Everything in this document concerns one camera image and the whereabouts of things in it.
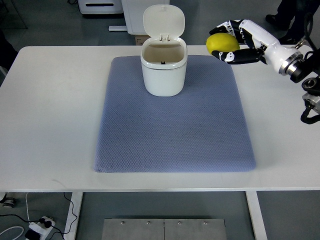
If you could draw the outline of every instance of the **robot finger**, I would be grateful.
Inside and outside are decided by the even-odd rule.
[[[245,43],[240,24],[243,20],[229,20],[212,29],[209,34],[227,33],[234,36],[240,44]]]
[[[262,61],[266,64],[263,57],[264,52],[262,49],[246,48],[232,52],[212,51],[211,53],[217,59],[226,62],[227,64],[250,64]]]

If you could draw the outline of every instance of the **yellow lemon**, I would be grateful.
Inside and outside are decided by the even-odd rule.
[[[208,37],[205,41],[205,45],[210,54],[212,51],[233,52],[240,49],[237,39],[234,36],[223,32]]]

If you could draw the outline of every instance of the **open lid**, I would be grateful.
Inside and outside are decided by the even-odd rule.
[[[150,37],[180,37],[185,30],[185,15],[173,5],[153,5],[144,11],[143,26]]]

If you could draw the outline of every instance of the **blue mat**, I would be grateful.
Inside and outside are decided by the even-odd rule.
[[[176,96],[147,92],[140,56],[111,63],[94,170],[102,173],[245,172],[256,166],[232,68],[188,56]]]

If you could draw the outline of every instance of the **bin hinge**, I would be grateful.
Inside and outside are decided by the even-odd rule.
[[[166,42],[166,41],[170,41],[170,36],[169,34],[160,34],[160,41]]]

